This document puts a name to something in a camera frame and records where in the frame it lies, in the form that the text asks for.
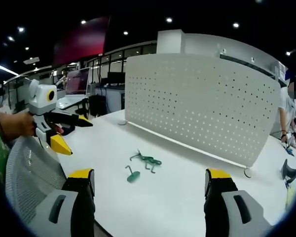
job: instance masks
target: white desk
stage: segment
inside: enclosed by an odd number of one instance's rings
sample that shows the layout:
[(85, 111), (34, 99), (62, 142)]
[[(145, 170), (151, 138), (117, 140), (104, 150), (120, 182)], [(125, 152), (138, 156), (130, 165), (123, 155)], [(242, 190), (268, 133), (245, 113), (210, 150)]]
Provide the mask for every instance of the white desk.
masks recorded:
[(65, 110), (71, 106), (74, 106), (81, 101), (83, 101), (87, 96), (82, 95), (82, 96), (65, 96), (63, 98), (60, 98), (56, 102), (56, 107), (57, 109)]
[[(95, 171), (95, 219), (114, 237), (205, 236), (205, 169), (220, 168), (231, 174), (237, 188), (247, 191), (264, 208), (272, 225), (285, 213), (286, 193), (280, 169), (284, 160), (296, 168), (280, 141), (269, 137), (252, 167), (251, 179), (243, 168), (200, 154), (127, 124), (118, 125), (124, 111), (92, 120), (93, 127), (80, 128), (65, 137), (73, 155), (58, 154), (65, 174), (77, 169)], [(155, 174), (137, 158), (143, 155), (162, 161)], [(125, 166), (140, 171), (133, 184), (126, 181)]]

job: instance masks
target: white wall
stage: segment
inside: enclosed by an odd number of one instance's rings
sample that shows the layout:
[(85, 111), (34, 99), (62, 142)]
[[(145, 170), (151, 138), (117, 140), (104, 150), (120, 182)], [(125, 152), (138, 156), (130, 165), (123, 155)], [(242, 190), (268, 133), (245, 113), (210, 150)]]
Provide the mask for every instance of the white wall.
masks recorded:
[(271, 69), (271, 63), (277, 61), (262, 50), (233, 39), (204, 34), (185, 35), (185, 53), (215, 57), (222, 49), (226, 49), (227, 55), (247, 62), (251, 62), (251, 57), (254, 57), (255, 65), (268, 70)]
[(219, 57), (225, 49), (226, 54), (247, 62), (251, 57), (254, 64), (271, 71), (271, 64), (278, 62), (262, 50), (233, 39), (205, 34), (185, 34), (182, 30), (158, 32), (157, 53), (187, 53), (200, 54), (209, 57)]
[(184, 33), (182, 30), (159, 31), (157, 53), (183, 53)]

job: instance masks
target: desk partition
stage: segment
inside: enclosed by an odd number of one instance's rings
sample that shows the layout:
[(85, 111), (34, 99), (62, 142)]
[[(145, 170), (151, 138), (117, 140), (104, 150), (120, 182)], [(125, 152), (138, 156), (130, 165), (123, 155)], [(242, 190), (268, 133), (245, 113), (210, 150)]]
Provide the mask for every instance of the desk partition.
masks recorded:
[(129, 57), (125, 119), (251, 167), (278, 108), (280, 86), (246, 66), (200, 55)]

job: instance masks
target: cable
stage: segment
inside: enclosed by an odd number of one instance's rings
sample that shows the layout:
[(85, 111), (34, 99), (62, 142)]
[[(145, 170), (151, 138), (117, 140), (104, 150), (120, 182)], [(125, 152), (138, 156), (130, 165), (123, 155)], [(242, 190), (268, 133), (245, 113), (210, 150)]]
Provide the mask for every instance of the cable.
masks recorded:
[(40, 138), (39, 137), (37, 137), (37, 138), (39, 140), (40, 146), (44, 149), (43, 145), (41, 144)]
[(1, 129), (1, 131), (2, 131), (2, 138), (3, 138), (3, 140), (4, 140), (4, 141), (8, 141), (7, 136), (5, 135), (5, 132), (4, 132), (3, 127), (2, 127), (2, 125), (1, 125), (1, 122), (0, 122), (0, 129)]

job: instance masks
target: laptop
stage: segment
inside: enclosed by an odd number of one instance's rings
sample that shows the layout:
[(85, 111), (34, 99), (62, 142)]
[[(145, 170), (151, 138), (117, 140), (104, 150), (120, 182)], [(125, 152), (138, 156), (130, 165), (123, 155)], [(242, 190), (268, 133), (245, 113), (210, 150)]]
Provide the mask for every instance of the laptop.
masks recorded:
[(64, 110), (87, 98), (89, 68), (71, 71), (67, 75), (65, 97), (58, 99), (56, 107)]

